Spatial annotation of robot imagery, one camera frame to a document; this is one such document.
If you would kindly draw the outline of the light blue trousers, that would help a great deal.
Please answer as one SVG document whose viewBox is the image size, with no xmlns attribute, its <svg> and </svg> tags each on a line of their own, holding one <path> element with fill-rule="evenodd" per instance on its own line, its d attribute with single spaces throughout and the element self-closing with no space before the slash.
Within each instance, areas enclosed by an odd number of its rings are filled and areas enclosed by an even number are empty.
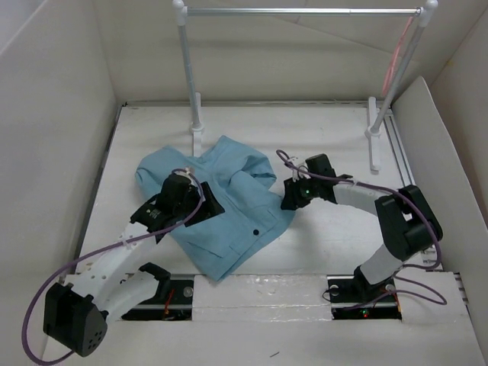
<svg viewBox="0 0 488 366">
<path fill-rule="evenodd" d="M 190 168 L 200 183 L 207 183 L 224 209 L 171 233 L 195 267 L 213 281 L 232 274 L 294 219 L 295 212 L 282 210 L 281 196 L 270 190 L 277 177 L 268 157 L 227 136 L 200 157 L 185 156 L 171 146 L 144 157 L 135 172 L 144 198 L 158 194 L 169 174 L 182 168 Z"/>
</svg>

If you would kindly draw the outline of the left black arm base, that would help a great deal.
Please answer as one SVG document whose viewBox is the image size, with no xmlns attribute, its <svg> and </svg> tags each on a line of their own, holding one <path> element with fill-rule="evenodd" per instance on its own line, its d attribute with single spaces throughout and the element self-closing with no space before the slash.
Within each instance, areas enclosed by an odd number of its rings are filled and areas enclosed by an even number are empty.
<svg viewBox="0 0 488 366">
<path fill-rule="evenodd" d="M 190 321 L 192 319 L 194 278 L 171 278 L 160 284 L 156 294 L 125 313 L 125 321 Z"/>
</svg>

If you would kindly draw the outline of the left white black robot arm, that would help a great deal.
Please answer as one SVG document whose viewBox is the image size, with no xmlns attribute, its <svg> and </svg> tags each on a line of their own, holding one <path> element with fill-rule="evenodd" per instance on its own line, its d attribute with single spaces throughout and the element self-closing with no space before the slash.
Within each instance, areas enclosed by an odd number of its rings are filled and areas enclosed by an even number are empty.
<svg viewBox="0 0 488 366">
<path fill-rule="evenodd" d="M 207 182 L 181 169 L 173 172 L 130 217 L 117 245 L 102 253 L 68 284 L 46 293 L 43 330 L 81 357 L 95 351 L 108 325 L 150 299 L 164 301 L 171 275 L 144 255 L 180 226 L 189 227 L 224 213 Z"/>
</svg>

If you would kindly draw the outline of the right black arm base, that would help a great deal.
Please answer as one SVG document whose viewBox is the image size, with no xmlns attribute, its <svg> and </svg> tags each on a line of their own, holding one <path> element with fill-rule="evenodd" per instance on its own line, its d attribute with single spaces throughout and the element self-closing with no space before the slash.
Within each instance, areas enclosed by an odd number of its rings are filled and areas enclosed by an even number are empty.
<svg viewBox="0 0 488 366">
<path fill-rule="evenodd" d="M 353 286 L 352 276 L 331 276 L 327 284 L 323 299 L 331 304 L 333 320 L 402 319 L 396 296 L 388 292 L 395 290 L 392 279 L 364 293 Z"/>
</svg>

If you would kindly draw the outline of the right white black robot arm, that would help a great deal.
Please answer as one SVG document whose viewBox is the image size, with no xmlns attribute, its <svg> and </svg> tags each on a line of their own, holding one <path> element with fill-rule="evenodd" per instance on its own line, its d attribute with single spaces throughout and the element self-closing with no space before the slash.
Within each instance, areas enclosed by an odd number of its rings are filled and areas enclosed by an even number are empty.
<svg viewBox="0 0 488 366">
<path fill-rule="evenodd" d="M 362 210 L 378 219 L 382 244 L 354 270 L 349 283 L 337 290 L 347 297 L 352 308 L 366 307 L 395 295 L 395 291 L 386 289 L 387 283 L 409 267 L 408 261 L 413 256 L 431 246 L 440 247 L 441 225 L 419 187 L 407 185 L 394 190 L 357 181 L 350 175 L 337 175 L 325 154 L 306 159 L 302 167 L 295 165 L 284 150 L 279 149 L 276 154 L 293 172 L 284 181 L 282 210 L 297 210 L 320 198 Z"/>
</svg>

